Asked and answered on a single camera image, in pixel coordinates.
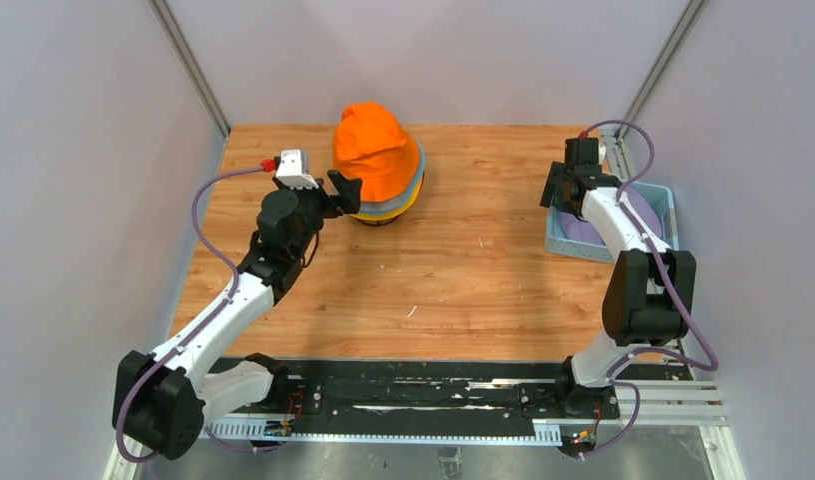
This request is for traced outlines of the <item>lavender hat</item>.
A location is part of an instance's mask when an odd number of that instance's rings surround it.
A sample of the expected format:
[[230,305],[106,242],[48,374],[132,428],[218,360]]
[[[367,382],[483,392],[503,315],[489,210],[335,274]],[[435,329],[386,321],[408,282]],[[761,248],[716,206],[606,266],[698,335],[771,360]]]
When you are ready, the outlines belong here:
[[[665,240],[666,237],[663,233],[660,218],[647,200],[635,187],[627,189],[626,194],[633,209],[640,215],[648,228],[661,240]],[[579,220],[573,214],[565,212],[560,212],[558,217],[560,230],[567,239],[594,245],[605,245],[602,237],[592,224]]]

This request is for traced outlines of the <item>light blue bucket hat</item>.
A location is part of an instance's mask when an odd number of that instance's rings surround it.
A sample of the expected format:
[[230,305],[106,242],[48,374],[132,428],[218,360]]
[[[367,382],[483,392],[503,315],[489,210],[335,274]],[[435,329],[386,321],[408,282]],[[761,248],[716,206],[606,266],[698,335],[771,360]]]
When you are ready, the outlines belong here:
[[405,188],[405,190],[408,190],[419,178],[424,179],[425,169],[426,169],[426,153],[425,153],[425,149],[424,149],[424,147],[422,146],[421,143],[418,143],[417,147],[418,147],[418,152],[419,152],[420,163],[419,163],[419,166],[418,166],[413,178],[411,179],[410,183]]

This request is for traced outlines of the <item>yellow bucket hat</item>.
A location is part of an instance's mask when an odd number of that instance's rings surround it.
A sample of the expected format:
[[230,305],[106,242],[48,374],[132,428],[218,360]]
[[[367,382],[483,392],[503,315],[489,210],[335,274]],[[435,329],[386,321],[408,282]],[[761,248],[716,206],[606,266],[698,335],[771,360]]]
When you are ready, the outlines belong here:
[[360,210],[359,210],[358,213],[352,214],[352,217],[354,218],[355,215],[359,215],[361,218],[385,219],[385,218],[390,218],[390,217],[394,217],[394,216],[397,216],[397,215],[400,216],[400,215],[404,214],[408,209],[410,209],[414,205],[414,203],[416,202],[416,200],[417,200],[417,198],[418,198],[418,196],[419,196],[419,194],[421,192],[423,183],[424,183],[424,179],[419,178],[408,190],[404,191],[404,192],[409,192],[409,193],[411,193],[413,195],[412,202],[411,202],[411,205],[409,207],[402,207],[399,210],[395,210],[393,212],[387,212],[387,213],[379,214],[379,215],[363,214],[363,213],[360,213]]

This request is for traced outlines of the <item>orange hat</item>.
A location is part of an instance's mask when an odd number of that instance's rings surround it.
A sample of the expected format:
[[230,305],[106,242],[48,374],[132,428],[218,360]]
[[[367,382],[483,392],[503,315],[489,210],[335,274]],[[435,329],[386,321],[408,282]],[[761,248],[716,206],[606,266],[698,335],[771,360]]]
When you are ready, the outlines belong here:
[[375,102],[345,107],[332,139],[332,166],[349,179],[361,179],[363,202],[395,199],[412,184],[421,154],[397,118]]

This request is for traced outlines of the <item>grey hat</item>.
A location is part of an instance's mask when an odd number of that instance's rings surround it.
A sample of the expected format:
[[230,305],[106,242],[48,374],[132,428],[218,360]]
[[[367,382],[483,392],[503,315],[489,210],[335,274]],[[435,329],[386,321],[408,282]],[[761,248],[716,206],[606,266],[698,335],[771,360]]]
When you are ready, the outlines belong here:
[[362,201],[360,205],[360,213],[379,215],[387,212],[399,210],[402,207],[409,207],[412,202],[413,195],[409,192],[393,197],[392,199],[382,202]]

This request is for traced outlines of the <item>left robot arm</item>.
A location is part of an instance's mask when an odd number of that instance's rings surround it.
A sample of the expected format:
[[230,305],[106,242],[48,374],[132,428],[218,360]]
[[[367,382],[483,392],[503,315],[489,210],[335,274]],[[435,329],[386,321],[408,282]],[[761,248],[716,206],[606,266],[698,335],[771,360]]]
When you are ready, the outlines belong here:
[[277,173],[275,190],[262,200],[257,228],[240,263],[227,260],[229,283],[176,336],[149,353],[131,351],[120,361],[112,426],[121,457],[143,463],[185,454],[215,421],[249,404],[266,413],[289,400],[285,365],[255,353],[236,366],[210,369],[257,318],[268,313],[309,266],[327,219],[356,214],[361,179],[327,173],[320,178]]

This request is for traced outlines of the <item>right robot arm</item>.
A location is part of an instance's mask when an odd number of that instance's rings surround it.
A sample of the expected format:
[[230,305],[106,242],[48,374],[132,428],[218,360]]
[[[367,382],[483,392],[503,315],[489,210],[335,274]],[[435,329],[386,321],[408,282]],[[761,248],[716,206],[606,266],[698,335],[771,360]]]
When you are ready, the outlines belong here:
[[566,140],[564,159],[552,164],[544,207],[592,225],[614,260],[602,303],[602,332],[568,357],[554,400],[578,417],[607,394],[634,357],[660,353],[689,331],[696,260],[662,241],[635,211],[618,178],[602,170],[598,141],[585,133]]

